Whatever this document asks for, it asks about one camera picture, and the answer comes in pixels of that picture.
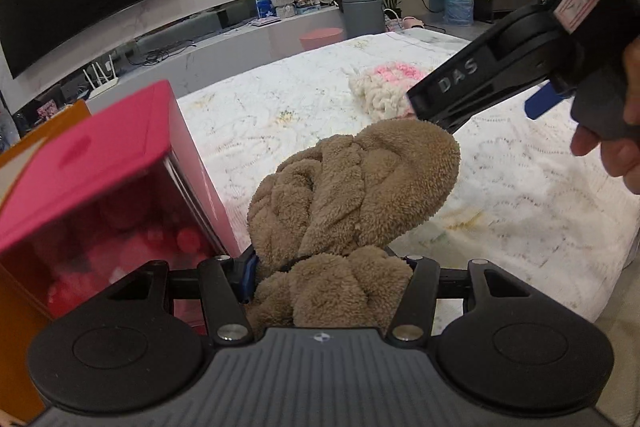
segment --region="pink box lid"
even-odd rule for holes
[[[2,206],[0,252],[169,154],[173,100],[157,82],[43,146]]]

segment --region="brown teddy bear on shelf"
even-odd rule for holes
[[[247,317],[272,326],[385,331],[412,269],[382,248],[444,204],[460,150],[434,124],[386,120],[294,154],[258,186],[249,233],[260,262]]]

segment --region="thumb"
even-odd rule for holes
[[[629,44],[622,61],[626,72],[626,102],[624,119],[631,125],[640,124],[640,38]]]

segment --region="brown plush toy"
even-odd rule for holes
[[[249,206],[258,254],[255,333],[265,327],[386,330],[412,277],[382,250],[443,205],[460,150],[434,124],[386,120],[285,160]]]

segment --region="ribbed gray surface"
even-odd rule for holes
[[[319,333],[330,336],[316,340]],[[593,410],[525,420],[481,409],[450,390],[420,351],[374,330],[271,329],[225,349],[174,400],[143,413],[83,418],[50,409],[37,427],[609,427]]]

